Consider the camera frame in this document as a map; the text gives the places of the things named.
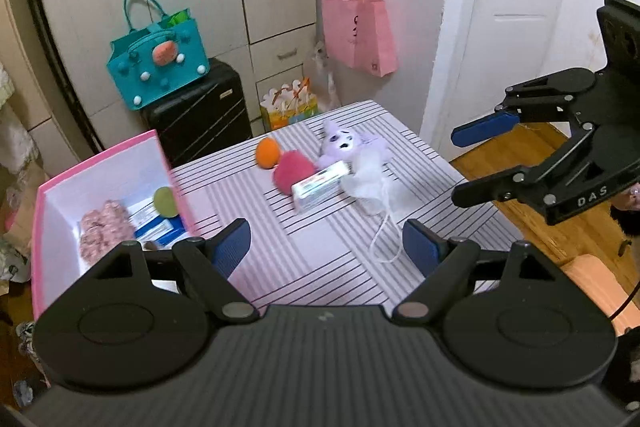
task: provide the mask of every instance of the tablecloth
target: tablecloth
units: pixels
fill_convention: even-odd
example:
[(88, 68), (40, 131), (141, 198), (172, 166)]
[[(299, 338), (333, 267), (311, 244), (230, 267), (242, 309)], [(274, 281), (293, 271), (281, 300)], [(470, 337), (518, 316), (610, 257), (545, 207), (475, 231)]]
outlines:
[[(327, 118), (386, 139), (393, 158), (385, 174), (392, 180), (392, 217), (400, 227), (413, 217), (442, 237), (469, 237), (495, 250), (508, 250), (522, 238), (492, 203), (454, 206), (451, 191), (465, 181), (463, 176), (376, 102), (348, 105), (270, 136), (283, 150), (298, 149), (315, 161)], [(271, 303), (380, 304), (391, 311), (424, 277), (404, 251), (392, 263), (377, 263), (368, 253), (382, 216), (367, 216), (345, 194), (297, 214), (291, 198), (274, 187), (273, 171), (255, 163), (262, 138), (174, 170), (202, 237), (212, 237), (238, 217), (249, 221), (251, 248), (230, 282), (261, 312)], [(391, 259), (400, 240), (386, 225), (375, 254)]]

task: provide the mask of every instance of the cabinet handle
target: cabinet handle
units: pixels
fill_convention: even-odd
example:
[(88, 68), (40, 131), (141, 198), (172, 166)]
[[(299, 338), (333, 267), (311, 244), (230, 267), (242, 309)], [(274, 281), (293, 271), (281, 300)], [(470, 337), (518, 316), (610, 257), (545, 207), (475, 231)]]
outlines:
[(286, 60), (287, 58), (295, 57), (298, 54), (298, 48), (293, 48), (290, 52), (283, 53), (282, 55), (276, 55), (280, 60)]

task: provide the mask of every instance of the pink shopping bag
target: pink shopping bag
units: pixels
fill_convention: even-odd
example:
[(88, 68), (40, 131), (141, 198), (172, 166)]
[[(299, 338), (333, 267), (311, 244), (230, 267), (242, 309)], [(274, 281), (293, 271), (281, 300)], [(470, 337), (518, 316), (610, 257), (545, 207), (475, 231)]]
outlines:
[(348, 67), (384, 76), (398, 56), (383, 0), (322, 0), (327, 55)]

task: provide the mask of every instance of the teal handbag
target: teal handbag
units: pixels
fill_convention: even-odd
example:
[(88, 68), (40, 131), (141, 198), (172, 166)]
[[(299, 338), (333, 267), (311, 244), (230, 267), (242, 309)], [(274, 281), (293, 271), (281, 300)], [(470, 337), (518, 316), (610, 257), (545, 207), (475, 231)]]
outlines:
[(143, 30), (134, 29), (124, 0), (129, 33), (111, 42), (107, 63), (113, 82), (131, 110), (139, 110), (209, 73), (209, 60), (189, 9), (169, 16), (158, 1), (149, 1), (160, 10), (162, 20)]

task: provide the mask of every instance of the black suitcase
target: black suitcase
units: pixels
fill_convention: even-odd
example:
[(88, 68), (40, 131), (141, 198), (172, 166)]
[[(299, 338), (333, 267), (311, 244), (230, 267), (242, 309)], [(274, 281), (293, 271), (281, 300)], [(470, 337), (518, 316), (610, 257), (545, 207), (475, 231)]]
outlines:
[(240, 77), (224, 62), (209, 63), (207, 76), (140, 110), (172, 167), (252, 137)]

